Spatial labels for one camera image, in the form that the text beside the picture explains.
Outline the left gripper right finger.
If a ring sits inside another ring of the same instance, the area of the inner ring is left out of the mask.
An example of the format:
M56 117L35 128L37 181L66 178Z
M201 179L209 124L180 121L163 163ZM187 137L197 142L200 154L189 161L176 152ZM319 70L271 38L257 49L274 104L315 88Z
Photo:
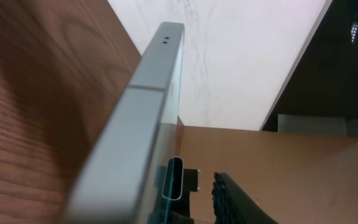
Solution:
M213 189L217 224L277 224L225 172L215 172Z

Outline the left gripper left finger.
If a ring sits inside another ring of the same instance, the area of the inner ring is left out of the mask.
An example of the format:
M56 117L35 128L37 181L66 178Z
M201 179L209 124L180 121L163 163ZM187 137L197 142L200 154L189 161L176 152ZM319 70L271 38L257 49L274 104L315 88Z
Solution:
M190 217L190 193L198 191L198 169L184 169L181 180L181 197L171 202L168 212L168 224L194 224Z

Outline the smartphone with teal screen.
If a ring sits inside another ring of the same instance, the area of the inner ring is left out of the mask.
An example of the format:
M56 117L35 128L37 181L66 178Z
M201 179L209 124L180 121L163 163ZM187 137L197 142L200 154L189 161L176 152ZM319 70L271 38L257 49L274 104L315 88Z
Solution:
M63 223L166 223L173 195L185 26L163 22L107 119Z

